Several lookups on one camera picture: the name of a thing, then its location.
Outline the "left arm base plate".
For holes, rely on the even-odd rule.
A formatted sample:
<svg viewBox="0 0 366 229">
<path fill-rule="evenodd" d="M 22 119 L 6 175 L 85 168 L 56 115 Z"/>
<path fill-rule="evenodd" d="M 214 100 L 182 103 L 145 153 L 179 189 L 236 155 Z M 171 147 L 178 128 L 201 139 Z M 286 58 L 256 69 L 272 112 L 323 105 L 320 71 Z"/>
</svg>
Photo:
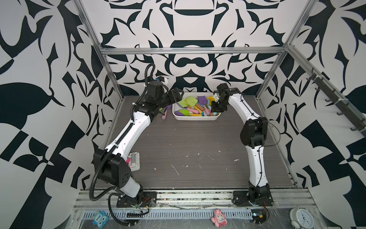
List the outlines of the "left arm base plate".
<svg viewBox="0 0 366 229">
<path fill-rule="evenodd" d="M 157 201 L 157 192 L 154 191 L 140 191 L 136 197 L 130 196 L 119 197 L 117 201 L 118 208 L 129 208 L 129 207 L 155 207 Z"/>
</svg>

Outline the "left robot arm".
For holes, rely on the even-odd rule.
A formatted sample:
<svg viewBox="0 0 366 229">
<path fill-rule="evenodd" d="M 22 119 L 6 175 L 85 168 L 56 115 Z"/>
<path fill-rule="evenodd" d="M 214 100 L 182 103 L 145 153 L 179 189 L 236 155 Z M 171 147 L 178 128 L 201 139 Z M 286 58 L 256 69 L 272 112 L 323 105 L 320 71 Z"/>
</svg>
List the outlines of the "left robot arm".
<svg viewBox="0 0 366 229">
<path fill-rule="evenodd" d="M 121 133 L 105 149 L 97 150 L 93 155 L 95 174 L 89 188 L 91 201 L 97 201 L 109 191 L 115 190 L 134 203 L 141 203 L 143 189 L 132 177 L 127 163 L 129 153 L 160 111 L 180 102 L 183 96 L 183 90 L 168 89 L 160 81 L 151 81 L 145 85 L 142 96 L 132 104 L 130 120 Z"/>
</svg>

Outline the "purple shovel pink handle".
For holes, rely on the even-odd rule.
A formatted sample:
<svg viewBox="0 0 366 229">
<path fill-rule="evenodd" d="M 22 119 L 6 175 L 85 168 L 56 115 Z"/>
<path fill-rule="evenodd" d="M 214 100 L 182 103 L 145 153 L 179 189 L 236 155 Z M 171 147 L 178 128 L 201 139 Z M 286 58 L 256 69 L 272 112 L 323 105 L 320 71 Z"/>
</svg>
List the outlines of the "purple shovel pink handle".
<svg viewBox="0 0 366 229">
<path fill-rule="evenodd" d="M 162 109 L 163 116 L 162 119 L 165 120 L 168 114 L 168 111 L 172 108 L 172 105 L 168 105 L 167 107 Z"/>
</svg>

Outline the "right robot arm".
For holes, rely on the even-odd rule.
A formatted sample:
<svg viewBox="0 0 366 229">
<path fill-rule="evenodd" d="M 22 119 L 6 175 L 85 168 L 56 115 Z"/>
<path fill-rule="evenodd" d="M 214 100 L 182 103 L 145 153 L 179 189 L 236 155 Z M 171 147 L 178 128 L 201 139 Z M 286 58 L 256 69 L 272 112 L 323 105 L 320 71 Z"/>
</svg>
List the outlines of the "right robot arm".
<svg viewBox="0 0 366 229">
<path fill-rule="evenodd" d="M 227 84 L 220 84 L 213 95 L 214 101 L 211 103 L 213 112 L 222 113 L 227 111 L 228 106 L 231 106 L 244 123 L 240 140 L 246 147 L 249 158 L 248 198 L 251 202 L 254 202 L 256 199 L 269 194 L 269 184 L 264 164 L 268 120 L 254 111 L 238 88 L 229 88 Z"/>
</svg>

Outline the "white plastic storage box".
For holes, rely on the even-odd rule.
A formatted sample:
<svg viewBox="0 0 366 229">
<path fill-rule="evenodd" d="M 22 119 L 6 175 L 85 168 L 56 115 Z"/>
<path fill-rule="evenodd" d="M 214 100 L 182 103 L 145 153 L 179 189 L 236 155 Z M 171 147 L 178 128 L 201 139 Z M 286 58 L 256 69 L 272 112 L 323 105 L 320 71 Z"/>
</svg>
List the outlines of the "white plastic storage box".
<svg viewBox="0 0 366 229">
<path fill-rule="evenodd" d="M 214 94 L 212 92 L 185 92 L 182 100 L 185 100 L 189 96 L 195 97 L 197 99 L 198 96 L 209 97 L 213 95 Z M 186 108 L 180 107 L 177 103 L 172 105 L 172 113 L 175 119 L 180 121 L 214 121 L 221 115 L 221 113 L 212 112 L 211 106 L 208 105 L 201 106 L 199 104 L 197 104 L 196 106 L 202 110 L 201 112 L 202 116 L 176 116 L 174 112 L 177 110 L 185 109 L 191 111 L 187 107 Z"/>
</svg>

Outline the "green shovel yellow handle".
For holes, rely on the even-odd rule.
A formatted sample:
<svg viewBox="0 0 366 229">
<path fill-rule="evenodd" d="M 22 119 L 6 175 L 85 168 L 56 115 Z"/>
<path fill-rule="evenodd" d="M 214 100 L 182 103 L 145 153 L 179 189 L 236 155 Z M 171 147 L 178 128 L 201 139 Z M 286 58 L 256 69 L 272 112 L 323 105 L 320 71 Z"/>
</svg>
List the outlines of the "green shovel yellow handle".
<svg viewBox="0 0 366 229">
<path fill-rule="evenodd" d="M 182 107 L 182 108 L 186 108 L 186 107 L 188 107 L 188 104 L 186 103 L 186 101 L 185 101 L 185 100 L 181 100 L 181 101 L 179 101 L 177 104 L 178 104 L 180 107 Z"/>
</svg>

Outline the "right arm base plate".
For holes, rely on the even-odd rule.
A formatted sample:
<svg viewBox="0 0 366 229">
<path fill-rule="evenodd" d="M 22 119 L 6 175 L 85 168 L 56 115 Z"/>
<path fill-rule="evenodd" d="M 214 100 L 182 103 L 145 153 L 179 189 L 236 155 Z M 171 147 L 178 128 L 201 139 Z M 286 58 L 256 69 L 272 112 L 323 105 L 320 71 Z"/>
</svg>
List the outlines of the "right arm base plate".
<svg viewBox="0 0 366 229">
<path fill-rule="evenodd" d="M 268 207 L 273 205 L 273 198 L 269 191 L 234 191 L 232 203 L 238 207 Z"/>
</svg>

